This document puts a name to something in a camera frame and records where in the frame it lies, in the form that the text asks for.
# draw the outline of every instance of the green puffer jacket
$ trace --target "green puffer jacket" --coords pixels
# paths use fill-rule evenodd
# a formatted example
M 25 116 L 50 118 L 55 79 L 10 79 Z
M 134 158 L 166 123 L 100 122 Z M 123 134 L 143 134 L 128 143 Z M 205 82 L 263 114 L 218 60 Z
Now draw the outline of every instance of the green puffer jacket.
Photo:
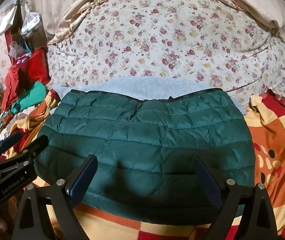
M 213 221 L 217 211 L 193 171 L 196 153 L 238 184 L 254 184 L 249 129 L 220 89 L 145 101 L 72 90 L 46 120 L 42 134 L 49 138 L 35 159 L 42 179 L 50 184 L 65 179 L 95 154 L 98 171 L 83 202 L 133 220 L 169 225 Z

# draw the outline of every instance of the orange checkered blanket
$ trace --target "orange checkered blanket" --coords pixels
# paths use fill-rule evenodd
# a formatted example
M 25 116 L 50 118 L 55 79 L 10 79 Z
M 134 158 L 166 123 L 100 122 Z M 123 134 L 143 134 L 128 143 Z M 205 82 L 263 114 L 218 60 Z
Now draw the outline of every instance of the orange checkered blanket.
M 285 98 L 268 90 L 251 97 L 251 108 L 244 117 L 255 147 L 255 184 L 267 188 L 274 208 L 278 234 L 285 238 Z M 44 185 L 38 178 L 35 183 Z M 62 237 L 53 209 L 48 212 Z M 91 240 L 200 240 L 209 225 L 169 226 L 129 220 L 81 204 L 74 212 Z M 241 217 L 235 218 L 226 240 L 232 240 Z

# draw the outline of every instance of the yellow fabric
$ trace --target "yellow fabric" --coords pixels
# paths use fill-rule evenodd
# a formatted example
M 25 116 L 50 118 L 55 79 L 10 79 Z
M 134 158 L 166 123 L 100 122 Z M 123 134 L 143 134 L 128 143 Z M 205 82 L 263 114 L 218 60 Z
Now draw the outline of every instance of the yellow fabric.
M 18 129 L 23 129 L 24 131 L 28 130 L 28 131 L 32 131 L 31 134 L 29 135 L 29 137 L 27 138 L 26 142 L 23 145 L 23 148 L 25 148 L 26 146 L 28 146 L 34 139 L 37 138 L 37 134 L 40 130 L 40 128 L 42 127 L 42 125 L 44 124 L 44 120 L 50 115 L 49 111 L 53 108 L 55 108 L 58 104 L 56 99 L 52 99 L 51 97 L 51 92 L 49 92 L 47 94 L 47 96 L 44 99 L 45 103 L 46 103 L 46 110 L 43 114 L 38 115 L 35 118 L 31 118 L 30 116 L 33 114 L 33 112 L 36 110 L 34 110 L 33 112 L 31 112 L 29 115 L 27 115 L 25 117 L 25 119 L 20 119 L 17 120 L 11 127 L 10 129 L 10 134 L 12 134 L 14 132 L 14 130 L 16 128 Z M 16 156 L 18 153 L 15 152 L 14 148 L 11 147 L 9 150 L 7 150 L 6 152 L 6 158 L 9 159 L 11 157 Z
M 263 175 L 281 234 L 285 230 L 285 115 L 278 117 L 262 100 L 258 95 L 250 97 L 252 109 L 247 109 L 244 119 L 255 146 L 255 184 Z

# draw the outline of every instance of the mattress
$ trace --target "mattress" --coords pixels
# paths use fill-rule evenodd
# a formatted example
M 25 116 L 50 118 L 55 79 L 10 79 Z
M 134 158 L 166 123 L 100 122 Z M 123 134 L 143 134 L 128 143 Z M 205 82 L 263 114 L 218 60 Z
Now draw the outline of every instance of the mattress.
M 72 36 L 49 45 L 50 85 L 158 76 L 222 88 L 247 105 L 285 96 L 285 43 L 219 0 L 109 0 Z

